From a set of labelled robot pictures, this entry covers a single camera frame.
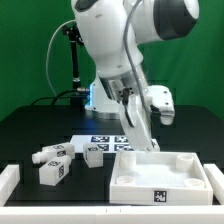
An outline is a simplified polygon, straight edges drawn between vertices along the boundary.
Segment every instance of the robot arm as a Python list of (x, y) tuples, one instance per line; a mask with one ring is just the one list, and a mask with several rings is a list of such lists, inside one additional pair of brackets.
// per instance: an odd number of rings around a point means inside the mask
[(72, 9), (107, 96), (120, 103), (131, 147), (152, 151), (150, 106), (165, 124), (174, 108), (166, 87), (148, 86), (137, 45), (186, 36), (198, 19), (198, 0), (72, 0)]

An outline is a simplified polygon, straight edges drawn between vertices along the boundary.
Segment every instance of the black tabletop surface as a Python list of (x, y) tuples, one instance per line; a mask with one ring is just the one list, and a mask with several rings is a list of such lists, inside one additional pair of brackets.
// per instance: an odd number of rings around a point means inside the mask
[[(196, 152), (202, 164), (224, 171), (224, 122), (199, 106), (176, 106), (172, 125), (152, 117), (152, 135), (161, 151)], [(31, 156), (49, 146), (70, 141), (72, 135), (123, 135), (119, 120), (87, 117), (69, 106), (25, 106), (0, 122), (0, 172), (20, 165), (21, 180), (6, 206), (110, 205), (109, 183), (115, 154), (104, 155), (104, 167), (89, 169), (81, 153), (69, 174), (55, 187), (39, 184), (39, 168)]]

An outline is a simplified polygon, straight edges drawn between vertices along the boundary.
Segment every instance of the white tray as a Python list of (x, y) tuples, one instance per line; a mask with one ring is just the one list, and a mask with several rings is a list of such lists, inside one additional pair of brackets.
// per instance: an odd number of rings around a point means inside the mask
[[(136, 153), (136, 167), (133, 169), (120, 168), (121, 153), (117, 152), (110, 182), (111, 203), (137, 205), (212, 204), (213, 189), (195, 153), (125, 152)], [(177, 159), (178, 155), (186, 156), (186, 158), (193, 157), (191, 168), (183, 171), (182, 168), (186, 161)], [(132, 179), (130, 182), (127, 179), (127, 183), (122, 184), (116, 183), (118, 177), (130, 177)]]

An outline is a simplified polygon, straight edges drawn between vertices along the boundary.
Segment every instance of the cable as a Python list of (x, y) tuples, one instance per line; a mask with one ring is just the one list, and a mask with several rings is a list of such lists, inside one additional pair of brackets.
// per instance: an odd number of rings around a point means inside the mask
[(133, 74), (134, 74), (134, 78), (136, 80), (136, 83), (137, 83), (137, 86), (138, 86), (138, 89), (139, 89), (140, 99), (141, 99), (141, 102), (142, 102), (143, 109), (146, 112), (146, 116), (149, 116), (149, 115), (158, 115), (158, 116), (161, 116), (162, 115), (164, 117), (165, 116), (167, 116), (167, 117), (173, 117), (174, 116), (174, 113), (172, 111), (163, 111), (163, 112), (151, 111), (151, 109), (146, 106), (145, 98), (144, 98), (144, 95), (143, 95), (143, 88), (142, 88), (142, 85), (141, 85), (140, 80), (138, 79), (138, 73), (136, 71), (134, 62), (132, 60), (132, 57), (131, 57), (131, 54), (130, 54), (130, 51), (129, 51), (129, 46), (128, 46), (128, 30), (129, 30), (129, 26), (131, 24), (132, 17), (133, 17), (133, 15), (135, 13), (135, 10), (137, 9), (138, 5), (141, 2), (142, 2), (142, 0), (137, 0), (137, 2), (133, 6), (130, 14), (128, 15), (128, 19), (126, 21), (125, 30), (124, 30), (124, 36), (123, 36), (123, 42), (124, 42), (125, 51), (126, 51), (128, 60), (130, 62), (130, 65), (131, 65), (131, 68), (132, 68), (132, 71), (133, 71)]
[(129, 26), (131, 24), (131, 20), (132, 20), (132, 17), (134, 15), (134, 13), (135, 13), (135, 10), (137, 9), (137, 7), (141, 3), (141, 1), (142, 0), (138, 0), (135, 3), (135, 5), (133, 6), (130, 14), (128, 15), (127, 22), (126, 22), (126, 25), (125, 25), (125, 30), (124, 30), (123, 42), (124, 42), (125, 51), (126, 51), (127, 56), (128, 56), (128, 60), (130, 62), (130, 65), (131, 65), (131, 68), (132, 68), (132, 71), (133, 71), (133, 74), (134, 74), (134, 78), (136, 80), (136, 83), (137, 83), (137, 86), (138, 86), (138, 89), (139, 89), (139, 95), (140, 95), (140, 99), (141, 99), (141, 102), (142, 102), (142, 106), (143, 106), (143, 108), (144, 108), (144, 110), (146, 112), (151, 114), (152, 113), (151, 110), (145, 104), (145, 99), (144, 99), (144, 95), (143, 95), (142, 85), (141, 85), (140, 80), (138, 79), (138, 73), (136, 71), (134, 62), (132, 60), (132, 57), (131, 57), (131, 54), (130, 54), (130, 51), (129, 51), (129, 46), (128, 46), (128, 30), (129, 30)]
[(46, 57), (46, 78), (47, 78), (48, 85), (49, 85), (49, 87), (51, 88), (51, 90), (52, 90), (52, 92), (53, 92), (53, 94), (54, 94), (55, 97), (57, 96), (57, 93), (56, 93), (56, 91), (55, 91), (55, 89), (54, 89), (54, 87), (53, 87), (53, 85), (52, 85), (52, 83), (51, 83), (50, 77), (49, 77), (49, 57), (50, 57), (51, 47), (52, 47), (53, 41), (54, 41), (54, 39), (55, 39), (57, 33), (60, 31), (60, 29), (61, 29), (63, 26), (65, 26), (65, 25), (67, 25), (67, 24), (70, 24), (70, 23), (74, 23), (74, 22), (75, 22), (75, 20), (69, 20), (69, 21), (63, 23), (62, 25), (60, 25), (60, 26), (56, 29), (56, 31), (54, 32), (54, 34), (52, 35), (51, 40), (50, 40), (49, 45), (48, 45), (48, 49), (47, 49), (47, 57)]
[(35, 105), (37, 102), (42, 101), (42, 100), (55, 100), (56, 99), (56, 101), (57, 101), (58, 99), (65, 100), (65, 99), (71, 99), (71, 98), (87, 99), (87, 96), (82, 95), (82, 96), (66, 96), (66, 97), (53, 97), (53, 96), (52, 97), (43, 97), (43, 98), (33, 101), (31, 103), (31, 105)]
[(77, 92), (77, 91), (74, 90), (74, 89), (70, 89), (70, 90), (65, 90), (65, 91), (59, 93), (56, 97), (54, 97), (54, 100), (52, 101), (51, 105), (53, 106), (53, 105), (56, 103), (56, 101), (57, 101), (58, 99), (60, 99), (60, 97), (66, 95), (66, 94), (68, 94), (68, 93), (74, 93), (74, 92)]

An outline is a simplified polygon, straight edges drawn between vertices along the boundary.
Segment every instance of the green wall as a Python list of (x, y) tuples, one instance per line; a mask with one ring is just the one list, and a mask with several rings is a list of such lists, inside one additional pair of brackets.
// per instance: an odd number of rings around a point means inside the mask
[[(70, 0), (1, 0), (0, 10), (1, 120), (19, 106), (52, 96), (45, 77), (48, 43), (73, 13)], [(200, 10), (187, 38), (149, 44), (152, 66), (146, 47), (140, 49), (149, 76), (153, 71), (156, 83), (170, 88), (176, 104), (204, 106), (224, 120), (224, 1), (200, 0)], [(80, 75), (88, 85), (95, 67), (85, 48), (78, 54)], [(53, 45), (50, 77), (58, 93), (72, 86), (70, 46), (61, 33)]]

